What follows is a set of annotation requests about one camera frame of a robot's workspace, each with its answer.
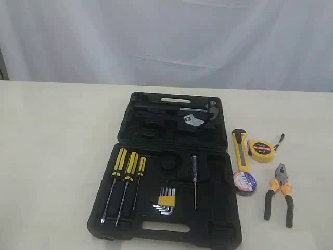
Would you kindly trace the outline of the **claw hammer steel head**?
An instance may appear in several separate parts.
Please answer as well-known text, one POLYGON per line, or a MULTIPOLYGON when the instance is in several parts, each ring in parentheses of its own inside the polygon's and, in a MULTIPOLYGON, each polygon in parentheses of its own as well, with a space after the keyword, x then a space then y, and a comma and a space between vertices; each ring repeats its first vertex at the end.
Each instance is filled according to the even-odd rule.
POLYGON ((134 104, 134 107, 135 108, 145 108, 145 109, 159 109, 159 110, 165 110, 165 111, 195 111, 195 112, 202 112, 202 113, 210 113, 210 117, 209 117, 210 120, 216 119, 219 115, 219 109, 217 108, 215 101, 211 101, 207 105, 207 108, 205 108, 205 109, 164 105, 161 103, 145 104, 145 103, 139 103, 139 102, 134 104))

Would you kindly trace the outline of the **black plastic tool case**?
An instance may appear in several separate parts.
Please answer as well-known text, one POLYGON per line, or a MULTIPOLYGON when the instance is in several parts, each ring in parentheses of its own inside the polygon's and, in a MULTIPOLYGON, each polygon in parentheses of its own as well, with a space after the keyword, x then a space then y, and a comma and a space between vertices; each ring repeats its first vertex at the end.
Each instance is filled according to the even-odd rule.
POLYGON ((132 93, 95 202, 87 222, 89 232, 101 239, 154 239, 191 243, 210 249, 236 249, 242 242, 233 172, 227 152, 228 141, 222 102, 217 97, 132 93), (161 103, 205 109, 215 101, 216 119, 210 113, 135 108, 137 102, 161 103), (183 117, 199 114, 205 124, 187 125, 183 117), (117 179, 101 223, 113 182, 111 176, 119 149, 127 150, 121 176, 117 179), (115 227, 123 191, 124 173, 131 152, 139 154, 133 181, 129 183, 118 226, 115 227), (191 156, 198 157, 197 210, 191 156), (146 157, 136 208, 132 211, 140 158, 146 157), (175 188, 175 209, 170 216, 153 208, 161 188, 175 188))

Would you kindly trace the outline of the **white backdrop curtain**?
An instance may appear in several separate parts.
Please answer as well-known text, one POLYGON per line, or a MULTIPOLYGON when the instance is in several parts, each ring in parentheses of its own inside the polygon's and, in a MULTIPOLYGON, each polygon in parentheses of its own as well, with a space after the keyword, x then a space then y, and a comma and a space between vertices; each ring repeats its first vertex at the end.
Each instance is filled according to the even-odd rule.
POLYGON ((1 1, 11 80, 332 91, 332 1, 1 1))

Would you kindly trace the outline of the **yellow black utility knife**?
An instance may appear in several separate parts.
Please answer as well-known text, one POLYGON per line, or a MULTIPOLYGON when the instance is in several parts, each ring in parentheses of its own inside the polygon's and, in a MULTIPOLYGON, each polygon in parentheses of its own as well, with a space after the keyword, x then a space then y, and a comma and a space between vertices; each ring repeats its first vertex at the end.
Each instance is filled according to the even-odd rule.
POLYGON ((249 163, 247 159, 247 148, 245 145, 247 133, 244 129, 234 129, 232 137, 236 153, 237 165, 239 171, 250 172, 249 163))

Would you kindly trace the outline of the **hex key set yellow holder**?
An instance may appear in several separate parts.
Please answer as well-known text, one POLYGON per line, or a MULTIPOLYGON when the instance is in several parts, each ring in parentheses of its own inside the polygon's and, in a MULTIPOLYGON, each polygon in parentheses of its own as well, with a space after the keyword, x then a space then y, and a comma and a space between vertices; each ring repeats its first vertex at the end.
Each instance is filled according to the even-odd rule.
POLYGON ((161 215, 172 215, 175 209, 175 188, 162 187, 160 189, 158 202, 153 205, 153 208, 161 215))

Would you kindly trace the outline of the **middle yellow black screwdriver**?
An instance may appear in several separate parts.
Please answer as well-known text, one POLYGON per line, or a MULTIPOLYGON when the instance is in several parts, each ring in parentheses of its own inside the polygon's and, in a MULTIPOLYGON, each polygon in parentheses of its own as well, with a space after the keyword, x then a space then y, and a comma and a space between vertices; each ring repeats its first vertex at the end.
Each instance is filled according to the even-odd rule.
POLYGON ((133 181, 133 176, 135 174, 135 169, 137 166, 137 162, 138 162, 138 157, 139 154, 137 152, 131 152, 129 160, 127 162, 127 167, 124 173, 124 179, 123 181, 125 182, 125 188, 123 191, 123 195, 122 195, 122 200, 120 203, 120 207, 119 207, 119 211, 118 211, 118 215, 117 215, 117 219, 115 222, 115 227, 118 226, 120 217, 121 217, 121 212, 122 212, 122 208, 123 208, 123 204, 124 204, 124 200, 125 200, 125 196, 126 196, 126 192, 127 192, 127 187, 129 185, 130 182, 133 181))

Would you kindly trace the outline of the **orange black handled pliers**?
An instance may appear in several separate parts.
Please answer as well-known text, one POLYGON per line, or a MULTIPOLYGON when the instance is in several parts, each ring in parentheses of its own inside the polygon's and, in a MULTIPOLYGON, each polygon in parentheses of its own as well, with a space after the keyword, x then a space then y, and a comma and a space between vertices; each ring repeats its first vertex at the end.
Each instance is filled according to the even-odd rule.
POLYGON ((280 163, 275 170, 274 179, 269 182, 269 190, 265 196, 263 218, 269 221, 272 211, 272 198, 277 191, 281 191, 287 203, 286 227, 293 227, 294 201, 291 195, 292 185, 288 183, 288 175, 285 164, 280 163))

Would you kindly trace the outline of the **silver adjustable wrench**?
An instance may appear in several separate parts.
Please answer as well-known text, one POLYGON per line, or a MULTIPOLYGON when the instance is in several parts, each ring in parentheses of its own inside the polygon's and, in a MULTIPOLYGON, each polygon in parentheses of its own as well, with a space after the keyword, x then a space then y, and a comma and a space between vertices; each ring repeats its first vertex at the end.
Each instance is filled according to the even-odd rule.
POLYGON ((187 125, 193 126, 193 127, 199 127, 203 124, 205 124, 204 117, 199 114, 187 114, 183 117, 184 122, 187 125))

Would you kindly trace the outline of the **black electrical tape roll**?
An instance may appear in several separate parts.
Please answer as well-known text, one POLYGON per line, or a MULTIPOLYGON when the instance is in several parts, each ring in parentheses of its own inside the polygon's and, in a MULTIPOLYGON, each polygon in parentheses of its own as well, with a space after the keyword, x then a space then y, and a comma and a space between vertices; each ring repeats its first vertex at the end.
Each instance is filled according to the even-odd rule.
POLYGON ((236 194, 249 197, 257 190, 257 181, 248 172, 237 171, 233 174, 234 189, 236 194))

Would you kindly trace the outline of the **short yellow black screwdriver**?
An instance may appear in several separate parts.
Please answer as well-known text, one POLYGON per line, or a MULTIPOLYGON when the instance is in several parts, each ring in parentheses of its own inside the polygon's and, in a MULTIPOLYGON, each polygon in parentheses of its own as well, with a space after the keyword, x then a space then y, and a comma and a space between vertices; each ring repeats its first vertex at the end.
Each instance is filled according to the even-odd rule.
POLYGON ((140 180, 141 180, 141 178, 142 178, 142 176, 144 175, 144 172, 145 172, 146 159, 147 158, 144 157, 144 156, 142 156, 140 158, 138 172, 137 172, 137 187, 136 187, 136 193, 135 193, 135 198, 134 198, 134 203, 133 203, 132 211, 134 211, 135 208, 136 208, 136 202, 137 202, 137 196, 138 196, 138 190, 139 190, 140 180))

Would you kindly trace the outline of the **yellow measuring tape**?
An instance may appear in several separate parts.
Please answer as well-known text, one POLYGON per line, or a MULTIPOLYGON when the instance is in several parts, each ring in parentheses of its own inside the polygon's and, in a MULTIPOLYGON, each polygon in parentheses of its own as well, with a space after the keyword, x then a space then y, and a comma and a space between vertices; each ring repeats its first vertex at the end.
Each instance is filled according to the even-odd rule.
POLYGON ((262 140, 248 140, 248 155, 260 163, 269 163, 275 158, 275 153, 283 141, 285 134, 282 133, 276 145, 262 140))

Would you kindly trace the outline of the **long yellow black screwdriver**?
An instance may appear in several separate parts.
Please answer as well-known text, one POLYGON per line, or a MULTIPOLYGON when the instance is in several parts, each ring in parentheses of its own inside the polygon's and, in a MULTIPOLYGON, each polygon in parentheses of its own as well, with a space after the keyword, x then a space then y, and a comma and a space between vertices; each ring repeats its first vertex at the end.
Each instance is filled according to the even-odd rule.
POLYGON ((108 199, 107 199, 107 202, 106 202, 106 205, 105 205, 105 209, 104 209, 101 221, 100 221, 102 224, 105 223, 105 221, 106 221, 106 215, 107 215, 108 207, 109 207, 110 200, 111 200, 111 197, 112 197, 113 189, 114 189, 114 186, 116 184, 117 179, 121 176, 123 165, 124 165, 124 162, 125 162, 125 159, 126 159, 126 155, 127 155, 127 150, 126 149, 124 149, 124 148, 119 149, 119 153, 118 153, 118 156, 117 156, 117 159, 116 159, 116 163, 113 167, 113 172, 111 174, 111 176, 113 177, 113 182, 112 182, 111 189, 110 189, 110 192, 109 192, 109 195, 108 195, 108 199))

